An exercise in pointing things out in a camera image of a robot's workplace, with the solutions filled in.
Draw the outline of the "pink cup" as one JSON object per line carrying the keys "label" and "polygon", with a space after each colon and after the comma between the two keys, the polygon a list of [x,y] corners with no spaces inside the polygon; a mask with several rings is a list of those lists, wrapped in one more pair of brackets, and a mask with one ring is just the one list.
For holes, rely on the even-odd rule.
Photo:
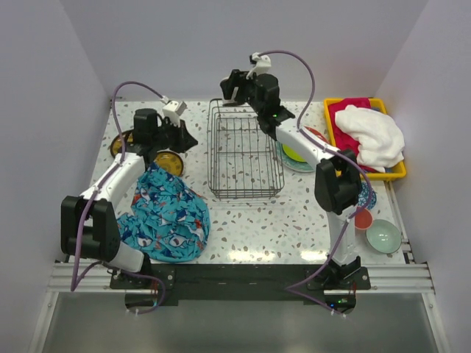
{"label": "pink cup", "polygon": [[355,228],[358,230],[367,230],[372,226],[373,217],[368,209],[363,209],[355,216]]}

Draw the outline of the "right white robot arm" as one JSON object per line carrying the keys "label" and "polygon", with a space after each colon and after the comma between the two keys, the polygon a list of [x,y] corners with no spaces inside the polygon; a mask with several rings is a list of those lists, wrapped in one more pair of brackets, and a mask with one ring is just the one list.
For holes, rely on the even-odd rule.
{"label": "right white robot arm", "polygon": [[355,155],[349,150],[338,150],[301,126],[295,115],[281,104],[275,76],[234,69],[220,87],[224,100],[248,104],[255,111],[262,132],[295,150],[314,168],[314,196],[327,213],[330,251],[326,263],[309,279],[346,288],[361,268],[355,244],[355,211],[361,178]]}

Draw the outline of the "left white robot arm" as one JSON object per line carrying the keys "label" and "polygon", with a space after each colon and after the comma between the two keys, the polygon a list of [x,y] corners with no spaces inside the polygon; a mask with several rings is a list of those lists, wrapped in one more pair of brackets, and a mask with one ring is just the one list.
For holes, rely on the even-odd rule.
{"label": "left white robot arm", "polygon": [[144,253],[121,240],[115,209],[131,185],[145,172],[157,153],[184,153],[198,142],[181,118],[185,105],[170,101],[158,113],[135,111],[132,142],[121,144],[111,166],[79,196],[67,196],[60,207],[60,248],[75,259],[88,258],[127,271],[127,281],[145,288],[152,270]]}

